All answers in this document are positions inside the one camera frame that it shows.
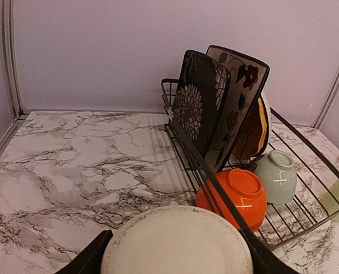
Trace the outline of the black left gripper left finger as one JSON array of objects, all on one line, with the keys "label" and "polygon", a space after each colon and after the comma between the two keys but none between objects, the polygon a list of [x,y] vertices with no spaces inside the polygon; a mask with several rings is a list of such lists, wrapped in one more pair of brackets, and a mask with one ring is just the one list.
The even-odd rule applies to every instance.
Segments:
[{"label": "black left gripper left finger", "polygon": [[73,261],[56,274],[99,274],[103,254],[112,237],[111,230],[102,231]]}]

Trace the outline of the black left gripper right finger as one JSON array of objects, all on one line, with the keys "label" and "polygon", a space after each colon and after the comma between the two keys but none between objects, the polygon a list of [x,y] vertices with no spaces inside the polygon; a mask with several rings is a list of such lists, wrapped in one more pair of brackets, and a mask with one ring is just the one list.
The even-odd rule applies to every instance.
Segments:
[{"label": "black left gripper right finger", "polygon": [[250,250],[253,273],[260,274],[298,274],[297,271],[277,258],[250,230],[243,230],[243,238]]}]

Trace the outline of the white ceramic bowl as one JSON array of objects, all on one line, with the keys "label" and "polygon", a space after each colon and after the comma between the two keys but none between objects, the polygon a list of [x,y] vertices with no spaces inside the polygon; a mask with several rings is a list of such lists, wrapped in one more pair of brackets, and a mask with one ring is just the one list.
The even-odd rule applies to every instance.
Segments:
[{"label": "white ceramic bowl", "polygon": [[[267,210],[267,196],[261,180],[254,173],[239,168],[218,172],[215,174],[215,178],[240,212],[250,229],[253,232],[256,232],[261,227]],[[224,201],[222,201],[211,181],[208,180],[207,184],[224,214],[225,219],[237,230],[240,230],[240,226],[237,224]],[[211,204],[215,210],[213,212],[220,215],[219,210],[216,208],[214,201],[211,199],[205,186],[204,189],[199,188],[196,194],[196,205],[200,208],[212,211],[204,190],[211,200]]]}]

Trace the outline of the brown grey metal-lined cup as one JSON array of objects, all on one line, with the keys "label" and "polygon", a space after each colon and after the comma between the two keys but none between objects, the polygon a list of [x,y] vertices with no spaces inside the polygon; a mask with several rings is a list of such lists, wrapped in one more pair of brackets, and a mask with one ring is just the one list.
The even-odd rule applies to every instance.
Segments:
[{"label": "brown grey metal-lined cup", "polygon": [[140,213],[109,241],[101,273],[254,273],[240,232],[219,215],[189,205]]}]

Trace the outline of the light green ceramic bowl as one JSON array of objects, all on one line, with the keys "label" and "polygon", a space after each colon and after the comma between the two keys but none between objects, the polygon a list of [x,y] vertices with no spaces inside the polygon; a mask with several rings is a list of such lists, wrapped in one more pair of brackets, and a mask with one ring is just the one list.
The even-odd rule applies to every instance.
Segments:
[{"label": "light green ceramic bowl", "polygon": [[293,159],[284,151],[272,150],[252,161],[253,173],[261,180],[267,202],[271,204],[289,203],[297,186],[297,174]]}]

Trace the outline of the light green mug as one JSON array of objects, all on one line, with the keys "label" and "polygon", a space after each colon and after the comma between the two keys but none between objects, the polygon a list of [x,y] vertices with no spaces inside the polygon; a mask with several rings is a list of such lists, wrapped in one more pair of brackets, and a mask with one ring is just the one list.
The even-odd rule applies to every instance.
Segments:
[{"label": "light green mug", "polygon": [[[331,215],[339,210],[339,180],[337,180],[330,187],[329,191],[334,195],[335,199],[330,193],[325,192],[320,197],[320,202],[325,207],[327,213]],[[336,215],[332,220],[336,223],[339,223],[339,214]]]}]

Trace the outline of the yellow polka dot plate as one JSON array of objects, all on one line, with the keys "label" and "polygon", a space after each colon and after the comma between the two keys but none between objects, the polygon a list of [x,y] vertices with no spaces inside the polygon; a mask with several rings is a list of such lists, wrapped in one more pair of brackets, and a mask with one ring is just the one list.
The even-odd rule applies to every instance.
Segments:
[{"label": "yellow polka dot plate", "polygon": [[244,123],[240,137],[233,149],[233,155],[241,160],[249,160],[261,155],[267,135],[267,119],[263,102],[259,97]]}]

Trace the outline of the white square floral plate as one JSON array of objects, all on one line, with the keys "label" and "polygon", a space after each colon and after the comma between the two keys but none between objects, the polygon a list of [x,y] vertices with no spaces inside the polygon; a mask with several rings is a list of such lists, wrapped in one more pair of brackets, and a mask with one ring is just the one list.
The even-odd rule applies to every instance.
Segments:
[{"label": "white square floral plate", "polygon": [[220,121],[204,158],[215,174],[224,168],[239,142],[245,121],[267,81],[270,67],[257,58],[217,45],[210,45],[206,54],[230,73],[228,94]]}]

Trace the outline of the black square floral plate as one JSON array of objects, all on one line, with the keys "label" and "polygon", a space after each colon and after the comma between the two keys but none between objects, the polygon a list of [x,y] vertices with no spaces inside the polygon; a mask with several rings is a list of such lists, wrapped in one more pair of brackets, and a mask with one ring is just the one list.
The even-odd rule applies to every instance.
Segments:
[{"label": "black square floral plate", "polygon": [[230,80],[218,61],[195,50],[185,52],[172,113],[202,156],[210,150]]}]

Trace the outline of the round brown rim floral plate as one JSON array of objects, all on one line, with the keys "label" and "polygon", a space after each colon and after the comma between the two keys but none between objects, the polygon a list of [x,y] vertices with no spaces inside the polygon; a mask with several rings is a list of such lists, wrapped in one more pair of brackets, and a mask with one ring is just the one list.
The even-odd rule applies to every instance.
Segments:
[{"label": "round brown rim floral plate", "polygon": [[265,138],[265,143],[263,145],[263,151],[265,151],[266,148],[267,148],[268,142],[270,140],[270,137],[271,137],[271,132],[272,132],[272,113],[271,113],[271,108],[270,108],[266,93],[262,92],[261,95],[260,95],[260,98],[263,102],[263,106],[264,106],[264,110],[265,110],[265,116],[266,116],[266,119],[267,119],[267,135],[266,135],[266,138]]}]

